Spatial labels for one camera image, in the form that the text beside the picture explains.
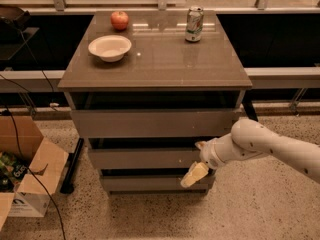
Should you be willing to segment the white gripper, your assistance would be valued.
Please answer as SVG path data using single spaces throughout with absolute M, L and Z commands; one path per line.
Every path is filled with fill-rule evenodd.
M 204 178 L 208 174 L 209 168 L 217 170 L 219 167 L 225 165 L 225 163 L 217 155 L 215 149 L 216 144 L 216 139 L 209 141 L 198 141 L 195 143 L 195 146 L 200 150 L 200 159 L 202 162 L 194 162 L 191 165 L 188 172 L 181 180 L 182 187 L 189 188 Z

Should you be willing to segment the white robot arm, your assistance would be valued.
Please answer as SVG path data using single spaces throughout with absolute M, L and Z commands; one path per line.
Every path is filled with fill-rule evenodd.
M 217 170 L 231 161 L 245 161 L 271 155 L 313 181 L 320 183 L 320 147 L 279 135 L 251 119 L 241 119 L 231 132 L 219 138 L 195 143 L 200 162 L 194 162 L 181 180 L 189 188 L 203 179 L 210 169 Z

